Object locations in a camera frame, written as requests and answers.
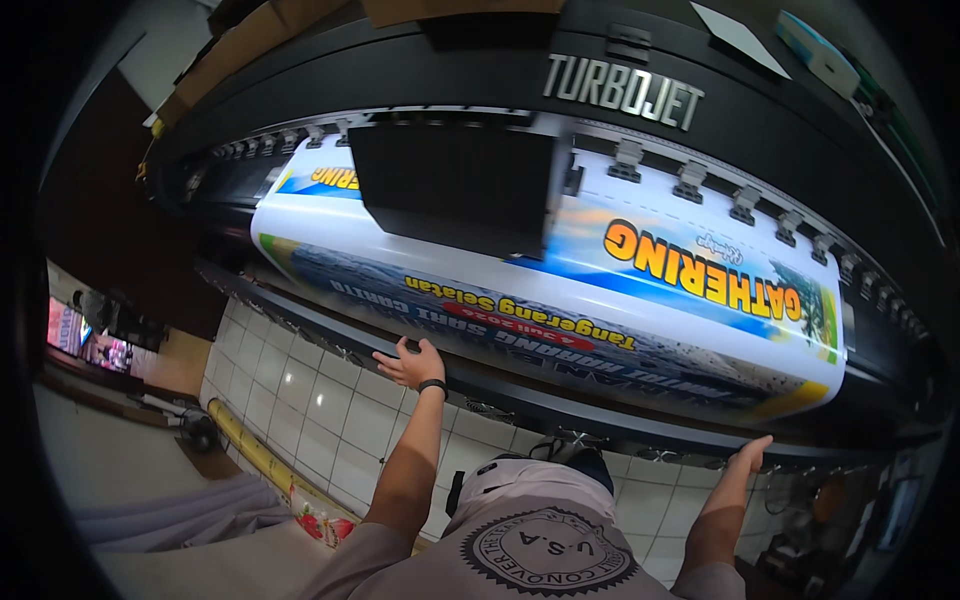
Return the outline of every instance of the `wristband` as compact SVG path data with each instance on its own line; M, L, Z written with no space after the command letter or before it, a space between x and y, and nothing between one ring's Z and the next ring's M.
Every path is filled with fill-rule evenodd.
M421 382L417 388L417 392L422 394L423 390L433 385L444 391L444 402L446 402L446 399L450 396L450 393L446 390L446 383L442 379L427 379L426 381Z

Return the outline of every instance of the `yellow tube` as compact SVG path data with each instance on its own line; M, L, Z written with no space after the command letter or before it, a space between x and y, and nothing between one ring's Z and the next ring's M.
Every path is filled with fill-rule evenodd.
M240 449L240 452L247 457L247 460L253 463L253 466L261 473L266 474L267 477L270 478L270 481L283 490L283 493L285 493L287 497L290 497L290 484L293 483L296 484L298 488L310 492L331 506L340 508L344 510L345 513L349 512L343 509L328 495L314 488L309 481L303 479L284 465L269 448L260 443L253 435L253 432L245 427L244 424L230 412L226 404L218 398L210 400L209 405L206 407L206 412L209 413L213 422L217 423L220 430L227 435L230 443L236 445Z

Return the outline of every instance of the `white tiled floor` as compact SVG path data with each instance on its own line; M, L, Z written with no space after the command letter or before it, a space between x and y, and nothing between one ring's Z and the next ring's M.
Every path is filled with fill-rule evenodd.
M417 393L368 372L270 324L230 300L210 351L201 401L227 401L254 435L314 485L363 516L383 463L410 420ZM422 534L437 540L449 518L447 490L457 470L493 456L526 454L541 434L444 408L441 461ZM638 562L670 587L684 558L684 539L720 471L653 463L604 452L620 529ZM238 464L255 471L242 456ZM775 478L777 485L785 478ZM763 506L766 476L751 478L737 555L755 562L782 519Z

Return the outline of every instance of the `printed banner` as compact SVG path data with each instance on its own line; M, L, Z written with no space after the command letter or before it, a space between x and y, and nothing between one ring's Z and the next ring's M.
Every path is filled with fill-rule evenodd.
M587 191L602 185L609 195L620 183L609 177L586 180L579 197L564 197L546 257L513 262L676 308L837 364L842 327L836 276L824 280L802 273L786 259L796 261L795 256L774 252L777 244L793 249L773 236L763 246L753 244L746 235L753 232L727 215L712 226L703 216L683 218L685 209L689 214L691 207L700 208L692 203L667 211L635 192L629 205L616 208ZM808 256L804 262L827 270Z
M608 156L577 150L581 189L545 258L502 261L384 232L333 137L300 145L251 224L311 300L583 401L717 423L796 413L843 381L836 262L800 235L778 241L767 215L747 226L726 196L702 188L694 204L671 174L619 180Z
M259 241L294 280L335 296L349 306L338 310L366 323L428 330L440 348L559 385L589 391L599 384L634 405L674 413L750 409L771 396L808 403L828 392L823 384L589 315L272 235L261 233Z

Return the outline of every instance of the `circular logo print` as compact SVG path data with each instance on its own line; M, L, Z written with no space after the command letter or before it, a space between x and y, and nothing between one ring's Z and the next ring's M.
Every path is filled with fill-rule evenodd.
M603 526L553 506L483 525L461 554L488 579L544 596L610 588L637 570L633 553L607 540Z

